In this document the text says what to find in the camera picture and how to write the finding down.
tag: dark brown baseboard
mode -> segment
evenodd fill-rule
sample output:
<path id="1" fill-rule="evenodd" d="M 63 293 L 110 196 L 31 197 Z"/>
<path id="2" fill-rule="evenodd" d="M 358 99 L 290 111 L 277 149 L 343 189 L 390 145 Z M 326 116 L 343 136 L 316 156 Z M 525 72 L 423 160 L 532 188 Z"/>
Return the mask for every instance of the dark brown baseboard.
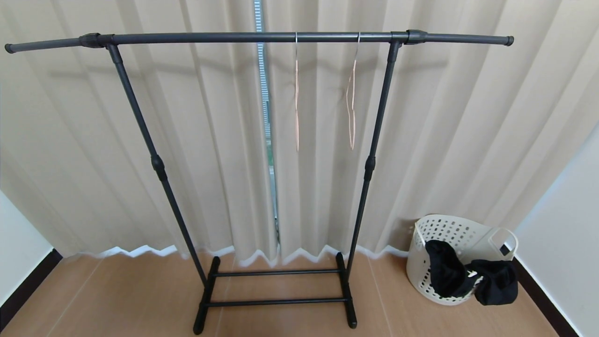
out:
<path id="1" fill-rule="evenodd" d="M 62 256 L 53 249 L 38 264 L 13 294 L 0 306 L 0 332 L 4 330 L 8 322 L 17 314 L 17 311 L 27 302 L 29 296 L 34 293 L 37 287 L 45 280 L 50 272 L 60 262 Z"/>
<path id="2" fill-rule="evenodd" d="M 545 292 L 523 267 L 522 263 L 516 258 L 514 258 L 513 262 L 514 267 L 518 272 L 518 282 L 520 282 L 522 288 L 526 290 L 530 298 L 533 299 L 534 303 L 541 310 L 558 335 L 562 337 L 578 336 L 568 321 L 565 320 L 564 316 L 562 316 L 551 300 L 549 300 Z"/>

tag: clothes rack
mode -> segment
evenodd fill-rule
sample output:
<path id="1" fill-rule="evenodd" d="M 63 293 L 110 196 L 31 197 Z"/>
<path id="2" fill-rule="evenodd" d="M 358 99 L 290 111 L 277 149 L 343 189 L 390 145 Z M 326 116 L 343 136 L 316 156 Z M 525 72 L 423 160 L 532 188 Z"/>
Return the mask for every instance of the clothes rack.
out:
<path id="1" fill-rule="evenodd" d="M 376 122 L 374 124 L 374 133 L 370 146 L 370 153 L 364 167 L 364 184 L 360 195 L 360 202 L 356 222 L 353 229 L 352 244 L 349 251 L 347 264 L 343 261 L 343 255 L 338 252 L 335 259 L 337 268 L 335 269 L 311 269 L 311 270 L 268 270 L 258 272 L 219 272 L 220 258 L 214 257 L 210 270 L 206 275 L 199 262 L 198 254 L 195 251 L 193 242 L 187 231 L 183 216 L 177 205 L 177 200 L 168 182 L 167 173 L 162 159 L 156 152 L 152 138 L 146 127 L 141 109 L 135 98 L 133 87 L 127 76 L 123 59 L 119 53 L 119 44 L 154 44 L 154 43 L 351 43 L 358 40 L 358 34 L 361 43 L 389 43 L 389 53 L 385 69 L 385 77 L 380 95 L 379 108 L 377 111 Z M 185 244 L 189 249 L 193 263 L 198 271 L 199 277 L 204 285 L 204 293 L 199 303 L 198 313 L 193 325 L 193 332 L 199 335 L 204 329 L 204 323 L 208 309 L 212 307 L 223 306 L 246 306 L 246 305 L 278 305 L 294 303 L 330 303 L 341 302 L 345 306 L 347 323 L 349 327 L 355 328 L 358 325 L 356 313 L 353 307 L 352 294 L 349 288 L 349 275 L 352 270 L 353 258 L 358 243 L 358 234 L 366 205 L 368 187 L 376 165 L 375 154 L 379 142 L 379 135 L 385 114 L 385 106 L 389 95 L 389 87 L 393 76 L 393 69 L 399 48 L 402 45 L 420 44 L 426 42 L 445 42 L 445 43 L 479 43 L 479 44 L 500 44 L 511 46 L 514 38 L 487 36 L 487 35 L 462 35 L 462 34 L 429 34 L 425 31 L 408 30 L 404 32 L 223 32 L 223 33 L 159 33 L 159 34 L 99 34 L 90 33 L 78 38 L 66 38 L 61 40 L 48 40 L 30 43 L 6 44 L 4 46 L 8 53 L 24 52 L 29 50 L 54 49 L 63 47 L 87 47 L 87 48 L 106 48 L 116 67 L 120 81 L 125 90 L 127 99 L 139 125 L 141 134 L 144 138 L 148 151 L 150 152 L 152 167 L 156 171 L 158 179 L 162 183 L 168 202 L 173 210 Z M 233 276 L 264 276 L 264 275 L 293 275 L 293 274 L 316 274 L 316 273 L 336 273 L 339 275 L 341 285 L 341 297 L 329 298 L 307 298 L 307 299 L 277 299 L 277 300 L 243 300 L 213 302 L 211 300 L 212 292 L 216 279 L 219 277 Z"/>

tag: beige curtain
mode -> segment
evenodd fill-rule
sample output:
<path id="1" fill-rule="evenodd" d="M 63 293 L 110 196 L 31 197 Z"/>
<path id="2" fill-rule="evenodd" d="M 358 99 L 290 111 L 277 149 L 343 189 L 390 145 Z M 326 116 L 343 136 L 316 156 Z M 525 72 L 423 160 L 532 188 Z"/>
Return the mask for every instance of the beige curtain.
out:
<path id="1" fill-rule="evenodd" d="M 404 46 L 395 66 L 359 244 L 407 250 L 428 213 L 515 228 L 599 119 L 597 1 L 265 0 L 268 31 L 514 35 L 512 47 Z M 268 45 L 283 256 L 347 251 L 388 44 L 359 45 L 356 147 L 345 91 L 357 45 Z"/>
<path id="2" fill-rule="evenodd" d="M 248 1 L 3 1 L 2 43 L 254 31 Z M 120 48 L 198 248 L 277 254 L 253 44 Z M 186 250 L 108 52 L 0 53 L 1 188 L 58 251 Z"/>

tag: perforated basket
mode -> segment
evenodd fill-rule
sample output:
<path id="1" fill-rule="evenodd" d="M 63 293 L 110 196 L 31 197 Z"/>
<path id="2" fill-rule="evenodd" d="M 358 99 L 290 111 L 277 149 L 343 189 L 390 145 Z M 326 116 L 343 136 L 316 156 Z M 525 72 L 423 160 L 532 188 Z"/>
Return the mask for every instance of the perforated basket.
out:
<path id="1" fill-rule="evenodd" d="M 492 241 L 493 237 L 501 231 L 511 236 L 511 239 L 505 242 L 510 242 L 513 249 L 506 255 L 503 255 Z M 472 296 L 474 289 L 463 297 L 441 297 L 435 293 L 431 286 L 431 263 L 425 249 L 425 242 L 429 240 L 449 243 L 464 264 L 476 259 L 511 261 L 518 248 L 518 239 L 514 233 L 505 228 L 492 228 L 457 216 L 440 214 L 427 215 L 418 220 L 408 254 L 406 268 L 408 279 L 418 292 L 442 305 L 464 303 Z M 480 281 L 482 277 L 477 279 L 475 288 Z"/>

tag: floor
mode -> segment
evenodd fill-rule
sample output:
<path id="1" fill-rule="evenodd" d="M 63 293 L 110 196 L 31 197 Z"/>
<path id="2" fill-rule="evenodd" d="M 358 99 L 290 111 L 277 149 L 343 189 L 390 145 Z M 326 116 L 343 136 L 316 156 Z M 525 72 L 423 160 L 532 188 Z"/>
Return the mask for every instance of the floor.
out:
<path id="1" fill-rule="evenodd" d="M 208 254 L 201 256 L 210 265 Z M 232 270 L 233 254 L 220 270 Z M 247 269 L 266 269 L 257 260 Z M 281 268 L 315 266 L 298 258 Z M 528 294 L 511 305 L 485 307 L 475 299 L 455 307 L 422 297 L 409 283 L 406 260 L 357 253 L 350 278 L 358 328 L 347 326 L 340 303 L 213 308 L 202 336 L 557 336 Z M 64 259 L 8 324 L 13 336 L 193 336 L 202 287 L 191 260 L 178 254 L 136 258 L 86 255 Z M 341 296 L 338 276 L 279 275 L 222 278 L 213 299 Z"/>

